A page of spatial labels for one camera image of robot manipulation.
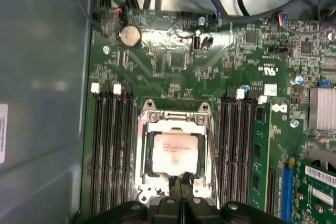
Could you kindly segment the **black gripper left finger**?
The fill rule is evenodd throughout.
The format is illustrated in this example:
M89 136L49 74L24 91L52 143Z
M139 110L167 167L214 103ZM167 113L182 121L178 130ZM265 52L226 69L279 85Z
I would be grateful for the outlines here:
M89 218L86 223L180 223L181 198L181 183L174 176L169 179L169 195L154 198L150 206L128 201Z

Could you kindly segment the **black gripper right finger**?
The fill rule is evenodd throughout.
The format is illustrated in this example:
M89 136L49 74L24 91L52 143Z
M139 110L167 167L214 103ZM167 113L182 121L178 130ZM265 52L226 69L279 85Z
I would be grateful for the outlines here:
M230 201L217 209L209 199L194 196L193 182L191 173L182 175L182 199L187 223L285 223L277 217L236 201Z

